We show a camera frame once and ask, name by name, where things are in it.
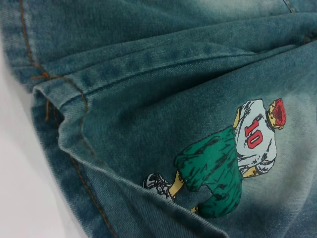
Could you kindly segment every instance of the white sneaker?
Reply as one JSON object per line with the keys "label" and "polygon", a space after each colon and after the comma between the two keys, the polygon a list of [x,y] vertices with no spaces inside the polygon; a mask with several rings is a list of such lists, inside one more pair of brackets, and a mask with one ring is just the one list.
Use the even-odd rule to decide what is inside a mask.
{"label": "white sneaker", "polygon": [[169,189],[172,185],[162,178],[160,174],[150,174],[143,181],[143,188],[152,190],[157,194],[164,196],[167,200],[173,201],[169,193]]}

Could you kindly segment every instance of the blue denim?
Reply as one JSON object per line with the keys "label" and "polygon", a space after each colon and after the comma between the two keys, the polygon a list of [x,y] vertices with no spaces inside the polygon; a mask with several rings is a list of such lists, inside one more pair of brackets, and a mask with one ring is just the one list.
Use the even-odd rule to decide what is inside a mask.
{"label": "blue denim", "polygon": [[[51,170],[90,238],[317,237],[317,4],[314,0],[1,0],[4,52],[34,95]],[[237,108],[282,98],[268,174],[205,219],[212,194],[169,201],[174,158],[231,126]]]}

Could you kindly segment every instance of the white jersey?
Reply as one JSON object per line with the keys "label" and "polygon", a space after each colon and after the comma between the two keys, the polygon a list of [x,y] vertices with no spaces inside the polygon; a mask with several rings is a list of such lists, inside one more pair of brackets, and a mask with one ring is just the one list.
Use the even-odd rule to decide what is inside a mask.
{"label": "white jersey", "polygon": [[276,158],[275,133],[266,116],[261,99],[247,101],[241,108],[235,128],[240,173],[256,166],[259,174],[267,173]]}

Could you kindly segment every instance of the cartoon figure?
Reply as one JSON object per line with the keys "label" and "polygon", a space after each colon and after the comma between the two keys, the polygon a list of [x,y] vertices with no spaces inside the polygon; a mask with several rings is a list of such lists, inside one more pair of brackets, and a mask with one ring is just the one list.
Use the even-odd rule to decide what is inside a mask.
{"label": "cartoon figure", "polygon": [[176,156],[178,171],[169,184],[159,174],[150,174],[143,187],[174,200],[185,184],[196,192],[207,186],[212,196],[192,212],[206,218],[233,211],[241,197],[242,179],[267,173],[276,158],[275,130],[283,129],[286,113],[281,98],[265,110],[261,99],[239,107],[233,126],[216,132],[187,147]]}

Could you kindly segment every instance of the sneaker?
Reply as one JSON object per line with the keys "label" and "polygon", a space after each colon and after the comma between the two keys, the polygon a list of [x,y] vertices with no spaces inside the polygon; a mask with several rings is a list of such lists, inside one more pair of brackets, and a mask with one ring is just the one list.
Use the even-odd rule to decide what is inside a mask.
{"label": "sneaker", "polygon": [[164,196],[167,200],[173,201],[169,193],[169,189],[172,185],[162,178],[160,174],[150,174],[143,181],[143,188],[152,190],[157,194]]}

